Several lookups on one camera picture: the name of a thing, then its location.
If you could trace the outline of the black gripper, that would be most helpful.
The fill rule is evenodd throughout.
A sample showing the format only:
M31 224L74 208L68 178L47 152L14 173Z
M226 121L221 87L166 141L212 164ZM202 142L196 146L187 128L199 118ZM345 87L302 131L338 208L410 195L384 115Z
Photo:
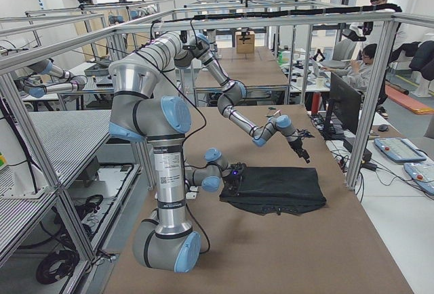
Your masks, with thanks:
M226 190L230 195L236 195L237 194L238 187L239 187L242 179L243 179L243 175L238 175L238 176L233 177L233 176L230 176L230 174L229 174L226 176L226 186L227 186Z
M300 138L289 141L288 144L290 145L290 148L298 155L299 158L304 159L306 163L310 163L310 156L308 152L303 149L302 140Z

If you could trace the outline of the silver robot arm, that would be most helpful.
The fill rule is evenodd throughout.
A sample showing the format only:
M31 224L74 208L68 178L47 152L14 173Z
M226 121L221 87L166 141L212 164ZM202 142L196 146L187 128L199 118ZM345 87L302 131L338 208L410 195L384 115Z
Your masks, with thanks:
M236 110L235 106L246 95L245 85L228 76L212 53L210 42L203 34L199 33L188 43L183 43L180 35L166 33L134 53L143 63L150 64L158 73L163 72L169 60L173 60L178 68L186 67L194 58L200 60L221 88L222 95L218 99L217 107L223 117L248 133L258 147L265 145L276 132L280 132L298 157L304 159L306 163L310 162L308 152L302 147L303 135L293 126L289 116L285 114L273 116L264 126L259 127Z
M158 68L124 59L113 62L109 73L115 88L109 132L150 144L157 174L157 207L140 222L134 257L148 268L189 272L198 260L201 236L186 216L186 185L214 192L230 164L221 151L210 148L204 168L185 172L182 143L191 128L191 115L178 96L152 98L161 77Z

